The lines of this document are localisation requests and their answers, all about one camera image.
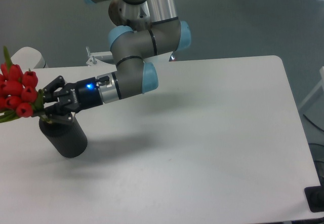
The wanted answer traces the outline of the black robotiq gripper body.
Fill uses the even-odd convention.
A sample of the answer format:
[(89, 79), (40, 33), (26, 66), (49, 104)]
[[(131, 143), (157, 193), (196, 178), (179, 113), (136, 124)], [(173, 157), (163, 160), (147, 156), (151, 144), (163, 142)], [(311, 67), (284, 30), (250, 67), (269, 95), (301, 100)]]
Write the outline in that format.
[(78, 113), (103, 104), (96, 79), (67, 83), (56, 94), (58, 102), (54, 104), (54, 114)]

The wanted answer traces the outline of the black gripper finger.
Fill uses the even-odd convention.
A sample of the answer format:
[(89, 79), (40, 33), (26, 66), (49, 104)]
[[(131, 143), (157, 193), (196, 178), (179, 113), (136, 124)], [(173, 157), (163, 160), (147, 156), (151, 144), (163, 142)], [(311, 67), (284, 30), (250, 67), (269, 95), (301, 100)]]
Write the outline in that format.
[(66, 96), (64, 86), (65, 80), (63, 76), (58, 76), (52, 80), (43, 88), (43, 103), (57, 102), (59, 105), (63, 105), (63, 97)]
[(57, 123), (71, 125), (74, 123), (74, 115), (71, 112), (64, 112), (55, 104), (44, 109), (46, 121), (48, 123)]

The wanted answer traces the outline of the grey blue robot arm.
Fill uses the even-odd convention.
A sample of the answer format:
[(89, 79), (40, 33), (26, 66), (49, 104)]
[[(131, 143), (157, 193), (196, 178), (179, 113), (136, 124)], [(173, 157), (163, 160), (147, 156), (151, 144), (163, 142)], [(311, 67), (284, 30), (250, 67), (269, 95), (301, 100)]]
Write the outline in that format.
[(174, 0), (118, 1), (121, 25), (108, 35), (116, 71), (76, 83), (55, 78), (43, 89), (48, 107), (39, 113), (42, 120), (69, 124), (73, 113), (153, 91), (158, 87), (157, 72), (146, 58), (190, 46), (189, 26), (178, 18)]

